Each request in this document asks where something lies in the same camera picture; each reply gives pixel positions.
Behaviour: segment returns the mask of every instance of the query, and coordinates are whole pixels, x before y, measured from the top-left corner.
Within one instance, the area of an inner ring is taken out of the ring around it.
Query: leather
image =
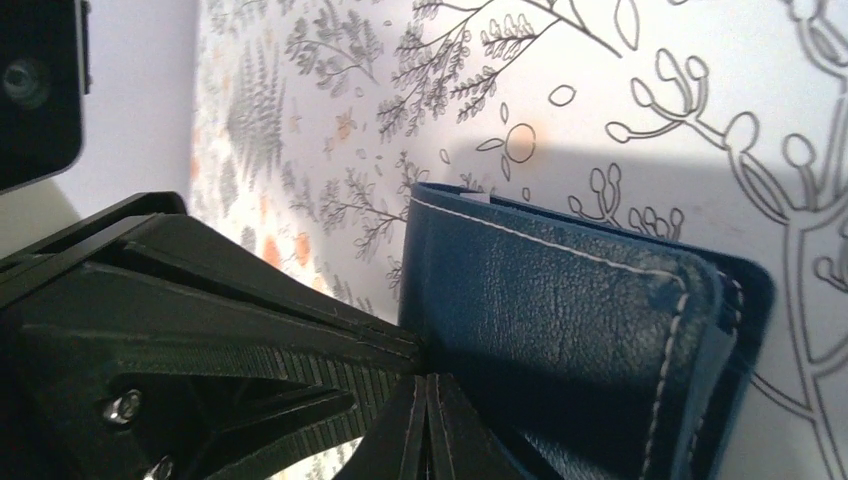
[[[400,325],[537,478],[712,478],[773,286],[751,262],[415,185]]]

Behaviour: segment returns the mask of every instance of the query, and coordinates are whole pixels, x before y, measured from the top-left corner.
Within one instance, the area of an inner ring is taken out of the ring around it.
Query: leaf drawing
[[[311,22],[304,17],[295,21],[285,53],[300,68],[300,75],[316,75],[315,85],[332,98],[348,92],[354,71],[377,84],[373,63],[382,55],[383,44],[371,22],[355,10],[348,10],[343,18],[330,0],[324,4]]]
[[[292,187],[294,198],[289,202],[289,209],[294,212],[301,212],[309,217],[312,221],[317,222],[318,216],[315,209],[315,201],[312,200],[312,185],[308,176],[304,176],[301,180],[301,188]]]
[[[386,273],[386,280],[389,281],[389,290],[392,291],[395,300],[397,300],[398,294],[400,293],[400,280],[401,274],[403,273],[403,264],[391,255],[389,255],[387,260],[389,262],[389,272]]]
[[[573,4],[572,17],[576,20],[555,10],[556,2],[517,0],[514,3],[522,10],[535,9],[547,14],[549,23],[537,29],[524,11],[517,11],[502,20],[490,18],[486,28],[475,36],[470,22],[487,11],[494,1],[486,0],[477,7],[457,6],[444,0],[413,2],[416,21],[407,27],[395,50],[398,69],[392,75],[392,83],[399,93],[383,101],[377,113],[384,141],[391,141],[398,133],[417,135],[427,116],[438,120],[451,103],[458,104],[457,123],[474,118],[497,92],[498,77],[553,27],[567,27],[621,58],[615,48],[586,26]],[[427,38],[425,24],[443,10],[461,13],[460,19],[441,35]],[[475,46],[491,64],[471,75],[462,75]]]
[[[560,85],[551,90],[548,95],[548,103],[555,107],[564,107],[574,100],[577,92],[569,85]]]
[[[501,121],[504,125],[509,121],[509,105],[506,102],[501,103]]]
[[[227,10],[225,4],[232,5]],[[229,33],[238,38],[242,31],[268,12],[268,0],[207,0],[206,10],[217,34]]]
[[[615,5],[615,29],[621,40],[633,50],[639,49],[639,10],[635,0],[618,0]]]
[[[404,150],[395,163],[400,171],[400,184],[395,192],[404,200],[400,211],[392,211],[385,199],[375,197],[376,185],[368,180],[367,173],[348,168],[343,180],[333,179],[326,182],[319,197],[318,220],[324,232],[330,234],[348,225],[358,225],[360,235],[353,241],[356,258],[370,262],[383,243],[391,242],[396,224],[405,224],[409,215],[409,199],[412,186],[427,181],[430,171],[419,168],[409,159]],[[395,274],[399,274],[399,265],[394,265],[386,276],[390,287],[395,290]]]
[[[476,150],[478,152],[486,152],[486,151],[489,151],[489,150],[494,150],[495,148],[500,148],[503,145],[504,145],[504,141],[501,140],[500,138],[490,138],[490,139],[486,140],[485,142],[481,143],[480,145],[477,145]]]
[[[474,174],[471,172],[461,173],[459,174],[459,178],[462,179],[462,183],[459,185],[460,187],[464,187],[474,192],[494,195],[495,190],[497,189],[494,185],[487,185],[485,181],[478,181],[474,178]]]
[[[224,207],[224,216],[230,214],[230,208],[238,199],[238,185],[236,184],[236,167],[232,157],[224,160],[224,165],[219,173],[218,193],[221,196],[221,205]]]
[[[283,15],[286,15],[294,9],[294,1],[295,0],[277,0],[277,3],[280,5],[280,11]]]
[[[506,178],[507,182],[512,179],[512,170],[509,166],[509,158],[505,154],[501,155],[501,171],[503,172],[504,178]]]

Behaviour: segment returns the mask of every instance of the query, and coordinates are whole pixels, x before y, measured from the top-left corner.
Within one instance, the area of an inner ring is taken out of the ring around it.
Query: paper
[[[418,181],[756,261],[777,304],[722,478],[848,480],[846,19],[834,0],[206,1],[191,211],[388,321]]]

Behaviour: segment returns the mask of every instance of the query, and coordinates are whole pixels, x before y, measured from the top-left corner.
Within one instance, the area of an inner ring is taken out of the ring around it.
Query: white stitching
[[[564,252],[574,254],[578,257],[585,258],[585,259],[591,260],[593,262],[604,263],[606,265],[609,265],[612,268],[626,270],[626,271],[632,272],[632,273],[640,273],[640,274],[644,273],[644,274],[649,274],[649,275],[657,275],[657,276],[660,276],[660,277],[668,277],[668,278],[673,279],[675,282],[677,282],[677,284],[680,285],[680,288],[682,288],[684,292],[686,291],[686,284],[683,282],[683,279],[680,278],[679,276],[671,273],[671,272],[666,272],[665,270],[645,270],[645,269],[642,269],[642,268],[637,268],[637,267],[632,267],[630,265],[625,265],[623,263],[613,262],[612,260],[608,260],[608,259],[602,258],[602,257],[596,257],[595,255],[592,255],[592,254],[589,254],[589,253],[586,253],[586,252],[581,252],[580,250],[575,250],[573,248],[566,247],[565,245],[560,245],[558,243],[553,243],[553,242],[549,242],[547,240],[542,240],[541,238],[536,238],[534,236],[527,235],[526,233],[518,232],[516,230],[512,230],[510,228],[504,227],[502,225],[498,225],[496,223],[487,222],[485,220],[481,220],[479,218],[475,218],[475,217],[472,217],[470,215],[465,215],[463,213],[455,212],[455,211],[449,210],[447,208],[437,207],[435,205],[431,205],[431,204],[424,202],[422,200],[419,200],[417,198],[413,198],[412,201],[415,202],[415,203],[418,203],[420,205],[423,205],[425,207],[432,208],[433,210],[444,212],[444,213],[447,213],[449,215],[453,215],[455,217],[464,218],[465,220],[470,220],[470,221],[475,222],[475,223],[480,223],[480,224],[492,227],[494,229],[501,230],[501,231],[504,231],[506,233],[510,233],[512,235],[524,238],[526,240],[530,240],[531,242],[535,242],[535,243],[544,245],[546,247],[551,247],[551,248],[555,248],[557,250],[562,250]]]
[[[677,337],[677,330],[680,327],[680,319],[681,319],[681,316],[683,314],[683,310],[686,308],[686,301],[689,299],[689,294],[688,294],[687,289],[686,289],[686,283],[683,281],[683,279],[678,275],[675,275],[671,272],[666,272],[664,270],[645,270],[645,269],[642,269],[642,268],[637,268],[637,267],[633,267],[633,266],[630,266],[630,265],[625,265],[623,263],[613,262],[612,260],[602,258],[602,257],[597,257],[595,255],[591,255],[591,254],[586,253],[586,252],[581,252],[580,250],[575,250],[573,248],[566,247],[565,245],[560,245],[558,243],[553,243],[553,242],[549,242],[547,240],[542,240],[541,238],[537,238],[537,237],[534,237],[534,236],[531,236],[531,235],[527,235],[526,233],[518,232],[516,230],[512,230],[512,229],[504,227],[502,225],[487,222],[486,220],[481,220],[479,218],[475,218],[475,217],[472,217],[470,215],[465,215],[463,213],[459,213],[459,212],[456,212],[456,211],[453,211],[453,210],[450,210],[450,209],[447,209],[447,208],[437,207],[436,205],[429,204],[429,203],[424,202],[422,200],[419,200],[415,197],[412,198],[412,201],[415,202],[415,203],[418,203],[419,205],[422,205],[424,207],[428,207],[428,208],[431,208],[433,210],[436,210],[436,211],[439,211],[439,212],[442,212],[442,213],[447,213],[448,215],[453,215],[455,217],[460,217],[460,218],[463,218],[465,220],[469,220],[471,222],[486,225],[486,226],[494,228],[496,230],[500,230],[502,232],[506,232],[506,233],[509,233],[511,235],[515,235],[517,237],[521,237],[525,240],[530,240],[531,242],[538,243],[538,244],[544,245],[546,247],[555,248],[557,250],[562,250],[564,252],[571,253],[572,255],[575,255],[575,256],[578,256],[578,257],[581,257],[581,258],[585,258],[585,259],[593,261],[593,262],[603,263],[603,264],[609,265],[612,268],[625,270],[625,271],[637,273],[637,274],[648,274],[648,275],[656,275],[656,276],[660,276],[660,277],[667,277],[667,278],[673,279],[675,282],[677,282],[678,285],[680,285],[681,289],[683,289],[683,294],[680,295],[680,299],[677,302],[677,308],[675,310],[674,317],[671,319],[671,327],[669,328],[668,337],[666,337],[666,341],[665,341],[665,348],[663,349],[664,358],[663,358],[662,366],[660,367],[660,379],[659,379],[659,383],[657,384],[657,390],[656,390],[656,396],[654,398],[654,404],[653,404],[653,407],[651,408],[651,424],[648,427],[648,440],[645,443],[645,460],[642,463],[642,473],[639,476],[640,480],[644,480],[645,475],[648,472],[648,467],[650,467],[650,465],[651,465],[651,450],[653,449],[653,446],[654,446],[654,433],[656,433],[656,430],[657,430],[657,423],[659,421],[659,412],[660,412],[660,407],[662,405],[662,394],[663,394],[663,390],[665,390],[666,376],[668,375],[668,368],[671,364],[671,352],[674,348],[674,342],[675,342],[676,337]]]
[[[665,390],[665,380],[668,375],[668,367],[671,365],[671,352],[674,348],[674,340],[677,336],[677,329],[680,327],[680,318],[683,316],[683,309],[686,308],[686,301],[688,299],[688,293],[684,293],[680,296],[680,300],[677,302],[677,312],[675,313],[674,318],[671,319],[671,328],[669,329],[668,338],[665,341],[665,358],[663,359],[662,367],[660,367],[660,383],[657,384],[657,394],[651,414],[651,426],[648,427],[648,442],[645,444],[645,461],[642,462],[642,473],[639,475],[639,480],[645,479],[645,475],[648,473],[648,467],[651,466],[651,450],[654,447],[654,433],[656,433],[657,423],[659,423],[660,404],[663,390]]]
[[[733,283],[733,288],[736,289],[736,301],[739,305],[738,308],[733,308],[736,312],[736,319],[733,324],[733,336],[735,337],[737,329],[742,325],[742,308],[745,306],[745,294],[742,292],[742,284],[740,284],[735,278],[730,278],[721,271],[719,271],[718,274],[721,275],[721,278]],[[695,456],[695,449],[698,447],[698,436],[701,433],[701,428],[704,426],[704,415],[701,415],[701,418],[698,420],[698,426],[695,428],[695,433],[692,434],[692,442],[689,445],[688,462],[690,464],[692,463],[692,458]]]

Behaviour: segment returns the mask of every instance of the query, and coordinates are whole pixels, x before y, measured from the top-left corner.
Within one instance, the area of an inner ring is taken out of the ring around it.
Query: line drawing of branch
[[[317,222],[318,216],[315,212],[315,202],[312,200],[312,188],[308,176],[303,177],[301,185],[300,189],[291,187],[294,191],[294,198],[289,202],[289,210],[305,213],[313,222]]]
[[[319,198],[318,220],[324,232],[332,232],[350,225],[359,225],[361,232],[354,239],[357,249],[356,258],[370,262],[379,251],[383,242],[392,241],[396,224],[406,224],[409,215],[409,199],[412,186],[426,181],[430,171],[419,168],[409,159],[408,152],[400,152],[395,168],[400,172],[400,185],[395,192],[404,199],[399,212],[392,212],[384,199],[374,198],[375,184],[368,181],[368,175],[348,168],[344,180],[332,179],[326,182]],[[400,282],[400,265],[392,256],[387,257],[390,266],[386,279],[389,288],[397,298]]]
[[[471,172],[460,173],[459,178],[462,180],[459,186],[467,188],[468,190],[480,193],[488,193],[489,195],[494,195],[497,192],[497,187],[495,185],[488,185],[483,180],[475,179],[474,174]]]
[[[623,228],[616,219],[616,214],[621,206],[621,167],[617,163],[611,163],[604,172],[600,168],[593,168],[589,174],[589,187],[595,194],[598,203],[598,214],[588,213],[583,203],[574,195],[568,197],[568,206],[572,213],[585,220]],[[668,240],[680,240],[685,216],[683,212],[673,207],[668,214],[668,219],[657,215],[653,207],[645,207],[641,211],[631,207],[628,215],[630,227],[643,234]]]
[[[465,68],[465,59],[471,54],[473,35],[469,22],[486,11],[494,1],[486,0],[476,7],[458,7],[440,0],[416,0],[413,3],[415,23],[407,28],[395,49],[398,70],[392,74],[395,89],[405,94],[397,94],[381,102],[377,113],[383,141],[391,141],[401,131],[406,136],[417,135],[427,115],[431,115],[434,121],[438,120],[446,113],[451,100],[466,99],[458,110],[457,123],[474,117],[485,108],[486,97],[495,94],[498,76],[555,25],[565,25],[614,57],[622,58],[615,47],[586,26],[573,2],[570,6],[576,21],[554,10],[555,2],[542,4],[534,0],[513,0],[517,7],[532,7],[546,13],[552,18],[551,23],[535,33],[521,13],[516,17],[508,14],[503,22],[491,18],[488,32],[481,32],[480,46],[484,56],[504,64],[500,67],[486,65],[480,72],[461,81],[460,72]],[[424,23],[434,19],[442,9],[467,15],[443,34],[425,41]]]
[[[760,129],[759,119],[754,113],[735,115],[724,131],[701,119],[709,96],[709,69],[697,56],[686,60],[684,73],[668,50],[657,52],[657,77],[677,85],[684,100],[683,112],[674,112],[664,107],[644,81],[633,78],[631,94],[634,101],[651,110],[665,123],[655,130],[633,131],[623,123],[610,122],[606,131],[613,140],[624,144],[630,140],[656,138],[680,126],[688,127],[725,152],[734,179],[743,194],[767,219],[783,229],[785,301],[802,396],[800,399],[793,398],[760,376],[755,377],[752,383],[784,410],[810,421],[828,478],[848,480],[848,470],[834,437],[831,412],[819,387],[820,380],[848,364],[848,334],[835,342],[824,355],[815,356],[808,324],[812,319],[808,317],[804,305],[804,273],[811,267],[817,279],[848,293],[845,288],[848,273],[848,247],[845,239],[848,227],[845,223],[840,229],[842,248],[836,259],[818,256],[809,265],[804,252],[807,236],[835,223],[848,208],[848,185],[842,174],[848,153],[848,61],[845,60],[848,59],[848,41],[824,17],[827,0],[782,3],[789,8],[790,20],[794,23],[807,59],[818,70],[838,81],[824,158],[817,158],[815,147],[801,134],[793,133],[783,141],[783,159],[797,172],[797,182],[803,192],[802,201],[793,201],[783,182],[752,152]]]
[[[802,405],[794,398],[786,395],[779,388],[769,383],[768,380],[766,380],[759,374],[755,373],[753,375],[753,378],[751,379],[751,384],[757,390],[762,392],[763,395],[768,397],[769,400],[776,403],[779,407],[783,408],[787,412],[798,417],[804,418],[806,420],[813,421],[813,415],[809,407]]]
[[[314,73],[318,77],[315,85],[329,90],[332,98],[350,90],[349,74],[353,71],[379,85],[374,76],[374,61],[383,54],[383,44],[371,22],[363,20],[352,9],[342,20],[330,0],[325,0],[324,4],[312,22],[307,22],[305,17],[298,18],[294,31],[286,39],[285,53],[300,67],[299,74]],[[310,31],[311,25],[315,27],[314,32]]]
[[[224,11],[223,0],[208,0],[206,9],[217,34],[229,32],[238,38],[241,30],[268,12],[268,0],[235,0],[233,9]]]

